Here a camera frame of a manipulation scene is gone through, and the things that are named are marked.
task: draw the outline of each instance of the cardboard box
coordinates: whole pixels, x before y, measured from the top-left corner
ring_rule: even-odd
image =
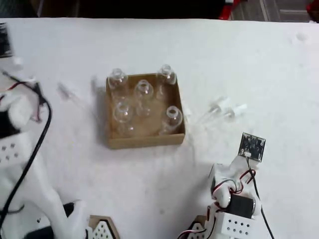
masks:
[[[157,145],[182,144],[185,138],[184,117],[181,126],[170,135],[158,135],[161,127],[161,117],[169,106],[178,107],[183,112],[178,88],[178,82],[170,88],[169,97],[164,101],[156,99],[158,85],[156,74],[130,75],[128,79],[130,94],[128,96],[133,106],[136,105],[134,88],[138,81],[145,79],[154,87],[153,111],[147,118],[134,115],[133,125],[135,127],[134,137],[122,137],[117,132],[117,122],[113,118],[113,107],[111,92],[106,80],[106,107],[107,107],[107,144],[112,149],[148,147]]]

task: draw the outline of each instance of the white plastic bracket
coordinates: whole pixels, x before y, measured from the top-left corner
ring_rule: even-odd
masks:
[[[194,223],[192,230],[201,231],[204,228],[201,226],[200,223]],[[203,239],[205,238],[205,232],[203,233],[190,233],[187,237],[187,239]]]
[[[250,239],[254,220],[229,213],[218,213],[214,235],[222,234],[237,239]]]
[[[15,134],[0,140],[0,168],[27,162],[32,151],[28,132]]]
[[[88,239],[114,239],[105,221],[100,221],[93,232],[91,228],[86,230],[88,231]]]

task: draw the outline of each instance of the white tablecloth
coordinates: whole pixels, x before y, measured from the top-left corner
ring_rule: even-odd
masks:
[[[319,190],[319,25],[217,20],[3,19],[15,54],[53,107],[41,148],[53,185],[111,216],[123,239],[174,239],[211,203],[207,175],[229,164],[242,132],[267,140],[257,183],[277,239],[315,238]],[[233,122],[192,127],[195,151],[160,146],[112,151],[104,143],[104,86],[115,67],[178,75],[195,122],[229,96],[248,110]],[[81,99],[65,101],[57,83]],[[34,132],[41,127],[32,123]],[[269,238],[258,218],[255,238]]]

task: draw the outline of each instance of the small glass bottle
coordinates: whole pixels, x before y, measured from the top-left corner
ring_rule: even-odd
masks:
[[[128,75],[125,74],[120,68],[115,68],[112,70],[108,79],[108,84],[112,99],[115,103],[128,96],[128,78]]]
[[[136,113],[138,116],[150,116],[152,112],[153,94],[153,86],[147,80],[140,80],[135,86],[134,95],[137,101]]]
[[[132,119],[134,109],[128,100],[118,102],[113,110],[113,117],[117,122],[117,131],[121,136],[130,137],[134,134]]]
[[[170,106],[164,112],[161,119],[159,135],[173,133],[182,123],[183,114],[176,106]]]
[[[167,98],[167,94],[170,92],[170,86],[176,83],[176,74],[170,65],[163,65],[156,74],[158,90],[156,98],[160,101]]]

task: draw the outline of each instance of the black wire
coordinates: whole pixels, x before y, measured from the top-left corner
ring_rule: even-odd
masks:
[[[216,217],[214,217],[213,228],[211,229],[210,234],[209,234],[208,238],[206,238],[206,239],[209,239],[209,238],[211,237],[211,235],[212,235],[212,233],[213,233],[213,231],[214,231],[215,223],[216,223]]]
[[[24,209],[24,204],[22,205],[22,207],[20,207],[18,210],[16,211],[8,211],[8,215],[10,214],[17,214],[19,212],[21,212],[22,210]]]
[[[16,77],[11,76],[8,72],[3,71],[3,70],[1,70],[1,71],[2,71],[2,73],[4,75],[8,76],[10,79],[12,79],[12,80],[14,80],[16,82],[21,82],[21,80],[19,80]],[[3,222],[5,220],[5,217],[8,214],[10,203],[12,202],[13,197],[15,196],[19,186],[21,185],[21,183],[23,182],[26,174],[28,173],[28,171],[29,171],[34,159],[35,159],[35,156],[38,153],[38,151],[39,151],[39,149],[40,149],[40,147],[42,145],[42,142],[43,142],[43,140],[45,138],[45,135],[46,135],[46,133],[47,133],[47,131],[49,129],[49,126],[50,126],[50,123],[51,123],[51,120],[52,120],[52,109],[51,109],[51,106],[50,106],[50,103],[48,102],[48,100],[46,98],[44,98],[39,92],[37,92],[33,87],[31,87],[31,86],[29,86],[27,84],[25,84],[25,86],[28,87],[33,92],[35,92],[44,101],[44,103],[47,105],[47,108],[48,108],[48,119],[47,119],[46,124],[45,124],[45,126],[43,128],[43,131],[42,131],[42,133],[40,135],[40,138],[39,138],[38,142],[36,143],[36,145],[34,147],[32,155],[30,156],[30,158],[29,158],[29,160],[28,160],[28,162],[27,162],[27,164],[26,164],[26,166],[25,166],[20,178],[18,179],[17,183],[15,184],[13,190],[11,191],[11,193],[10,193],[10,195],[9,195],[9,197],[8,197],[4,207],[3,207],[3,210],[2,210],[2,213],[1,213],[1,219],[0,219],[0,229],[2,228],[2,225],[3,225]]]
[[[257,197],[260,199],[259,193],[258,193],[258,189],[257,189],[257,183],[256,183],[255,175],[253,174],[253,172],[252,172],[252,170],[251,170],[251,167],[250,167],[250,165],[249,165],[249,159],[248,159],[248,158],[246,158],[246,159],[247,159],[247,164],[248,164],[248,168],[249,168],[250,175],[251,175],[252,178],[253,178],[254,187],[255,187],[255,191],[256,191]],[[269,231],[269,234],[270,234],[271,238],[272,238],[272,239],[275,239],[275,238],[274,238],[274,235],[273,235],[273,233],[272,233],[272,231],[271,231],[271,229],[270,229],[270,226],[269,226],[269,224],[268,224],[268,222],[267,222],[267,219],[266,219],[266,216],[265,216],[263,207],[261,207],[261,215],[263,216],[263,219],[264,219],[264,221],[265,221],[266,227],[267,227],[267,229],[268,229],[268,231]]]

